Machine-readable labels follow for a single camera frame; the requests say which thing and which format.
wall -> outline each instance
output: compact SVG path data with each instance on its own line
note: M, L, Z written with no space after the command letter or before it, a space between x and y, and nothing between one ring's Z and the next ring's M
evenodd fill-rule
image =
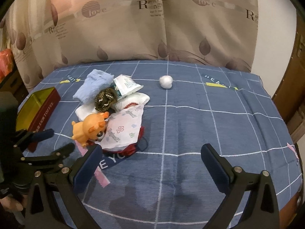
M296 32L296 9L290 0L258 0L258 33L252 73L273 96L289 63Z

orange toy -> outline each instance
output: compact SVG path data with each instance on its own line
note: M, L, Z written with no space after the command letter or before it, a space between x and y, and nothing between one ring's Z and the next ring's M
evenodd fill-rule
M98 134L101 131L105 131L106 122L105 119L109 117L109 113L98 113L88 115L83 122L75 123L72 121L73 136L72 139L76 140L81 146L86 147L88 145L87 140L98 138Z

beige curtain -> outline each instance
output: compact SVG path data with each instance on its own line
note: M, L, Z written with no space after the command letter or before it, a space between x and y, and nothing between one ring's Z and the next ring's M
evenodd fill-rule
M165 59L250 72L257 22L257 0L15 0L3 34L32 89L55 68L97 61Z

red cloth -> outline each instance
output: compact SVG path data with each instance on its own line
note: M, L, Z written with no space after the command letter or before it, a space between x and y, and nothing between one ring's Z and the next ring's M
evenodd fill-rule
M144 134L144 127L141 126L139 136L138 136L138 141L142 138L143 134ZM106 151L106 150L103 150L103 152L104 153L119 153L122 156L130 156L137 151L137 149L136 149L137 143L134 143L134 144L131 144L131 145L127 146L123 151Z

fluffy cloth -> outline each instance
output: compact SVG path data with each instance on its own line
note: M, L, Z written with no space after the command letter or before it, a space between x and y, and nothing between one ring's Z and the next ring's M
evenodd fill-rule
M115 109L116 112L128 108L130 105L145 105L150 100L150 97L146 94L135 92L125 98L119 100L117 103L113 104L111 107Z
M98 111L95 110L94 107L95 107L94 103L87 103L87 104L84 104L84 105L81 105L80 107L78 107L75 110L78 120L83 121L88 115L97 114Z
M73 99L83 104L94 102L96 95L101 90L109 88L112 83L113 75L94 69L88 74L83 85L73 95Z

